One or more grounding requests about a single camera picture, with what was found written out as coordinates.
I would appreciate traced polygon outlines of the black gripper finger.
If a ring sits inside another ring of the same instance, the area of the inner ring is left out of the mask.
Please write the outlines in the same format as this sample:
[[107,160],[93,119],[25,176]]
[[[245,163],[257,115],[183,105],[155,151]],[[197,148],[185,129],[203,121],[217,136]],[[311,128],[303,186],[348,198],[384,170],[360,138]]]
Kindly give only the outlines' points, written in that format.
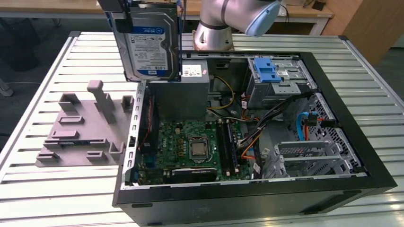
[[129,33],[132,28],[132,21],[129,16],[131,1],[99,0],[97,3],[104,11],[112,30],[120,33]]

